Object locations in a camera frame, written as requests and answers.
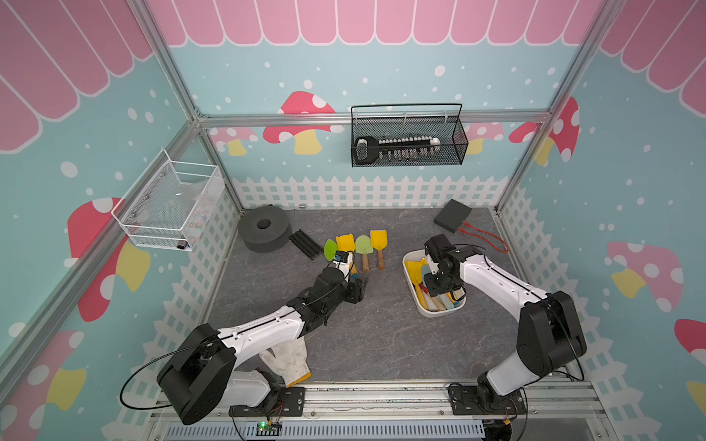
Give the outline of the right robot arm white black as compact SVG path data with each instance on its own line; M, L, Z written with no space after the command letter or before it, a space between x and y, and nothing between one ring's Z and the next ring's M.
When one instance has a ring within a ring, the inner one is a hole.
M505 402L553 371L577 361L588 346L573 298L548 292L495 266L485 255L427 256L424 284L431 294L472 286L495 301L518 323L516 348L477 379L477 402L484 411Z

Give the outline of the white work glove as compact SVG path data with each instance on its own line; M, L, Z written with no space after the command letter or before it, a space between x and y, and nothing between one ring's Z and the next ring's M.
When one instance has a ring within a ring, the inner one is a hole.
M307 364L305 339L298 339L274 345L259 354L260 359L277 376L281 377L286 387L290 388L312 376Z

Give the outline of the white plastic storage box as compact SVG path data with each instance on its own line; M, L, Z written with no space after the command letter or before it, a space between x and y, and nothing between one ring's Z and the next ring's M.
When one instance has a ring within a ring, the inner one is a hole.
M417 311L426 318L439 318L458 312L466 304L466 291L443 290L441 275L433 274L438 266L427 261L424 250L407 253L403 257L404 279Z

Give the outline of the yellow shovel wooden handle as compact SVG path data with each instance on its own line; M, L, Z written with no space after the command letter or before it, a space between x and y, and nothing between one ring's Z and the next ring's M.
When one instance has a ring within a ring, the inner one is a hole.
M386 230L372 230L371 244L377 254L377 263L380 270L385 270L384 250L388 246L388 235Z

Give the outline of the black flat box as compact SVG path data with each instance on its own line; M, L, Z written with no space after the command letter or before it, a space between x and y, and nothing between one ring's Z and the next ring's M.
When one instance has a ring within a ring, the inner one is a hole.
M471 207L457 200L450 200L437 214L433 222L450 233L456 233L471 212Z

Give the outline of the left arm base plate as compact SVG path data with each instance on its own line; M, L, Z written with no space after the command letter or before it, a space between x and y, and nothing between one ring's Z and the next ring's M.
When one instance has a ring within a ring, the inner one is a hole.
M303 415L305 393L306 389L303 387L276 389L269 392L263 401L254 407L231 406L228 415L231 417L300 417Z

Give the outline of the black socket holder tool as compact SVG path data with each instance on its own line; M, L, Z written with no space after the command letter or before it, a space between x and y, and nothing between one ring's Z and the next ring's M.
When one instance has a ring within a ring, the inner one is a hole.
M410 161L434 154L441 148L441 139L430 136L407 138L374 138L364 136L356 139L351 148L354 165L374 165L378 161Z

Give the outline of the pale green trowel wooden handle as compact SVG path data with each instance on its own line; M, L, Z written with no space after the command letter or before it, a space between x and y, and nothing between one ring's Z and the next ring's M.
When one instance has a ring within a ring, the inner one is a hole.
M371 238L367 235L360 235L356 241L356 253L361 257L361 267L364 273L369 273L370 268L370 255L373 252L373 247L371 243Z

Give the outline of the bright green trowel wooden handle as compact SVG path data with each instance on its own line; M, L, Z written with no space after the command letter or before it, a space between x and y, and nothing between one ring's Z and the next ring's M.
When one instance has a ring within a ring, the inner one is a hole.
M338 243L335 240L328 239L324 246L324 256L329 262L333 262L336 259L336 252L338 251Z

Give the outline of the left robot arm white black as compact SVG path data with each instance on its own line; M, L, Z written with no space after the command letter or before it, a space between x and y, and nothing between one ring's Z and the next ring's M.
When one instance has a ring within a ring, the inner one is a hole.
M264 352L296 349L303 338L326 325L338 306L363 301L367 280L342 270L325 268L314 285L305 288L271 314L230 328L204 323L190 332L157 375L162 389L185 426L219 407L246 409L250 415L277 413L287 402L285 390L295 384L283 373L237 368Z

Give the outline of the black aluminium extrusion bar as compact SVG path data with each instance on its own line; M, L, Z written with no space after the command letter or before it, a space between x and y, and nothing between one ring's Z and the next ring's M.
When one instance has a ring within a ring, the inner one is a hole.
M290 235L289 240L310 260L317 259L324 252L324 248L302 230Z

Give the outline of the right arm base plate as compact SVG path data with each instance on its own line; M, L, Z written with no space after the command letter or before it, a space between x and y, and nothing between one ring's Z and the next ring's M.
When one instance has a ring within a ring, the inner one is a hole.
M497 395L486 386L451 383L447 388L452 413L456 416L507 415L517 417L527 413L526 401L520 391L507 396Z

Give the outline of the small green circuit board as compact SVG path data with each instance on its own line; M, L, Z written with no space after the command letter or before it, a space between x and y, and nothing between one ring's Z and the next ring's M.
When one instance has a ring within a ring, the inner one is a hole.
M261 422L257 424L257 437L279 437L282 434L282 424Z

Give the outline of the yellow tool in box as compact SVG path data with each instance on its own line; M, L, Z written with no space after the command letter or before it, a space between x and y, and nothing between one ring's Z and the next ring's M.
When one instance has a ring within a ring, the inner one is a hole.
M412 282L413 289L417 295L418 303L420 307L426 311L428 310L428 303L426 302L422 288L420 288L420 284L422 283L421 268L421 261L406 261L407 275Z

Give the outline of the dark grey foam roll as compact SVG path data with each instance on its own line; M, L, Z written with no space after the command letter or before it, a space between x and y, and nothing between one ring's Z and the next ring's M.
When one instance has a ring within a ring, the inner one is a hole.
M261 254L283 248L293 234L287 212L273 205L248 211L237 231L248 250Z

